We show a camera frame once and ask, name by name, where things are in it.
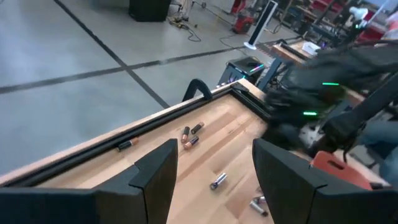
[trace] red equipment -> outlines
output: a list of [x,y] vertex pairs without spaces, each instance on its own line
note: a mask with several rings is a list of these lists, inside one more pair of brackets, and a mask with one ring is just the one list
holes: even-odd
[[236,17],[232,31],[237,34],[247,34],[254,23],[253,15],[247,10],[242,10]]

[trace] concrete floor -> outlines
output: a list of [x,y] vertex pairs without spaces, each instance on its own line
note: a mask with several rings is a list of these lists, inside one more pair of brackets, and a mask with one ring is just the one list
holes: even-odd
[[[229,24],[198,5],[196,43],[167,22],[135,22],[126,8],[61,2],[106,50],[54,0],[0,4],[0,175],[179,103],[193,78],[214,88],[225,63],[243,56],[219,41]],[[282,28],[261,42],[293,36]]]

